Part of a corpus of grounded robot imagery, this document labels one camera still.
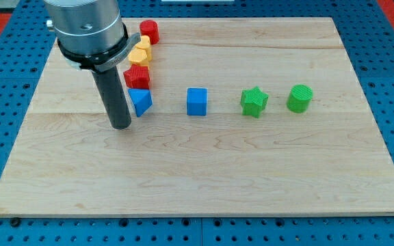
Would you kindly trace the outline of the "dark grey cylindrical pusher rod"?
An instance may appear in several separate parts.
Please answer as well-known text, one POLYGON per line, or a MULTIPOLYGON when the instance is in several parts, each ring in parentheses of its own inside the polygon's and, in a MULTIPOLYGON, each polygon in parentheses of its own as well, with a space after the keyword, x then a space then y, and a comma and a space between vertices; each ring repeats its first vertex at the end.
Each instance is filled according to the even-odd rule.
POLYGON ((92 72, 104 108, 114 129, 122 130, 131 124, 131 115, 117 67, 105 72, 92 72))

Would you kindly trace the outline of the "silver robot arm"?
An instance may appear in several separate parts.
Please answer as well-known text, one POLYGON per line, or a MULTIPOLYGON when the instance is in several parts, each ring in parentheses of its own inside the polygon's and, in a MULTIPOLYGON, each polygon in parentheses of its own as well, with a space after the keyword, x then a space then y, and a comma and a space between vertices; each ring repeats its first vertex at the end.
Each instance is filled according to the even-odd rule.
POLYGON ((89 70, 94 77, 110 124, 125 129, 131 115, 117 65, 141 41, 129 35, 116 0, 44 0, 50 19, 47 28, 68 63, 89 70))

